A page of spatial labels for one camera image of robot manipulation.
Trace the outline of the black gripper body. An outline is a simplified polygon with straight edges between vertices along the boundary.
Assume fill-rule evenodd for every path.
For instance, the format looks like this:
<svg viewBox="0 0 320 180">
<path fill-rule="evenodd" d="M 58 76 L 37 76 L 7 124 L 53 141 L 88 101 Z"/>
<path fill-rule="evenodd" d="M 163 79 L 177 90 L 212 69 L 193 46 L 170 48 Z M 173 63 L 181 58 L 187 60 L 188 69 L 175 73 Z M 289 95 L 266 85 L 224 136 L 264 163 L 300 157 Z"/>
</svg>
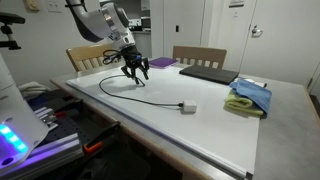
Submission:
<svg viewBox="0 0 320 180">
<path fill-rule="evenodd" d="M 125 65 L 130 74 L 136 75 L 136 69 L 142 70 L 142 55 L 135 45 L 128 46 L 121 50 L 121 55 L 125 60 Z"/>
</svg>

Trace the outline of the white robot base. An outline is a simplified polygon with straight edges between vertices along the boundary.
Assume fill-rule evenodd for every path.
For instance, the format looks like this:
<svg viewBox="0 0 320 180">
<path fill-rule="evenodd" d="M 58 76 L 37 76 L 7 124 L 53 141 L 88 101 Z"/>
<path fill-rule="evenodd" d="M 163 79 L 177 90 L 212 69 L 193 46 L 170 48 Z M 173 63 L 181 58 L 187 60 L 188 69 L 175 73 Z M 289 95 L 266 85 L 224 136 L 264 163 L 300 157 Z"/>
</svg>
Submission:
<svg viewBox="0 0 320 180">
<path fill-rule="evenodd" d="M 0 55 L 0 175 L 24 162 L 47 134 Z"/>
</svg>

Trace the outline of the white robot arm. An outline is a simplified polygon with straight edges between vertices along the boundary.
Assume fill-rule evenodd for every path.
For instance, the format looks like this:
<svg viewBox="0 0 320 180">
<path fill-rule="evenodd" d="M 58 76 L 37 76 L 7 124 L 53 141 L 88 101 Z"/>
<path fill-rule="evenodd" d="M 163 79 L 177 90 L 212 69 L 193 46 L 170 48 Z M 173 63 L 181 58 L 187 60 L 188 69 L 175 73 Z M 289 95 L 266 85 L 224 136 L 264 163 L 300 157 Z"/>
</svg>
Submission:
<svg viewBox="0 0 320 180">
<path fill-rule="evenodd" d="M 122 7 L 113 2 L 104 4 L 100 9 L 88 12 L 84 0 L 65 0 L 71 11 L 81 36 L 90 42 L 99 42 L 105 38 L 113 41 L 112 50 L 103 52 L 104 64 L 123 58 L 125 65 L 121 68 L 124 75 L 139 84 L 136 76 L 139 69 L 148 80 L 149 63 L 137 50 L 129 20 Z"/>
</svg>

